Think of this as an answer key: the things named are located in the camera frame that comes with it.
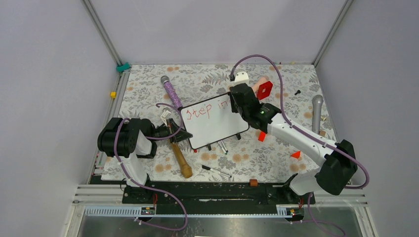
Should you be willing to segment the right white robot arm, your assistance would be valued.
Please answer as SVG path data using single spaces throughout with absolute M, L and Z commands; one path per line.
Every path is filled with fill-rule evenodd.
M 239 113 L 252 128 L 280 138 L 311 158 L 319 167 L 293 175 L 283 190 L 284 199 L 298 202 L 303 195 L 323 190 L 338 196 L 358 169 L 350 142 L 336 143 L 297 123 L 286 121 L 284 113 L 269 103 L 261 103 L 245 83 L 230 88 L 232 112 Z

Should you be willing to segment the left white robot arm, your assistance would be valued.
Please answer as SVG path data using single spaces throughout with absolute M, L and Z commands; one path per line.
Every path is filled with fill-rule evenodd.
M 153 159 L 157 152 L 157 141 L 168 140 L 184 178 L 193 175 L 178 146 L 179 141 L 191 138 L 192 134 L 173 119 L 158 127 L 149 119 L 111 118 L 98 135 L 97 145 L 108 157 L 116 158 L 125 176 L 126 184 L 136 187 L 134 196 L 142 203 L 153 198 L 149 175 L 140 164 L 140 159 Z

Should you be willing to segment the white whiteboard black frame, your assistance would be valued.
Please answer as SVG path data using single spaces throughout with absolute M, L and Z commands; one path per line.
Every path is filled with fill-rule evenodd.
M 250 127 L 239 113 L 232 112 L 227 93 L 186 106 L 180 112 L 186 131 L 192 134 L 189 144 L 193 150 L 245 132 Z

